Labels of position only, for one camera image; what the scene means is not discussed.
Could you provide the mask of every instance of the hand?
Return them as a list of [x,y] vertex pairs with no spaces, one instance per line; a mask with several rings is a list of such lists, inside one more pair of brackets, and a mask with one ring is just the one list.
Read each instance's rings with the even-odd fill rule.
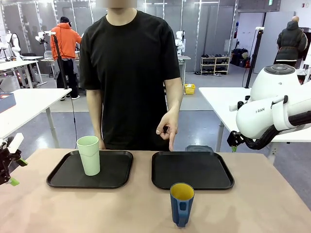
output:
[[159,126],[156,129],[156,134],[160,135],[164,140],[170,140],[169,149],[173,151],[175,135],[178,133],[178,113],[179,111],[169,110],[161,119]]
[[100,149],[100,150],[105,150],[105,149],[106,149],[106,146],[105,146],[104,140],[102,139],[101,136],[98,136],[98,135],[96,135],[96,136],[97,136],[98,139],[99,139],[99,149]]

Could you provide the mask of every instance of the shoe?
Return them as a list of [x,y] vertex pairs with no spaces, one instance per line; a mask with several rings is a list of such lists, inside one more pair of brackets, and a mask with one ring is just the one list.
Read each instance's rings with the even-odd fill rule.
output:
[[72,100],[77,100],[77,99],[79,99],[80,98],[80,96],[77,96],[76,98],[71,98]]

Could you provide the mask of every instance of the black tray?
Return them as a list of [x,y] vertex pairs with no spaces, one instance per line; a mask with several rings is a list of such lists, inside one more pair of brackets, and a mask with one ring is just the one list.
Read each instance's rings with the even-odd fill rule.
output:
[[188,183],[195,190],[226,190],[234,185],[223,158],[212,152],[158,152],[152,156],[154,185],[169,190]]
[[119,188],[128,181],[133,155],[127,151],[99,151],[101,171],[95,176],[84,173],[78,150],[66,154],[47,177],[54,188]]

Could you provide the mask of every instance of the black t-shirt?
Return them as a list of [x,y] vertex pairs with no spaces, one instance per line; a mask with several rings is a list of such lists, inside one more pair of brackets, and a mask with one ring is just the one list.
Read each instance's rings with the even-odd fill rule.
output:
[[130,23],[106,17],[85,32],[80,76],[86,90],[102,90],[102,131],[113,150],[168,150],[156,134],[167,112],[163,81],[180,77],[174,34],[166,21],[141,11]]

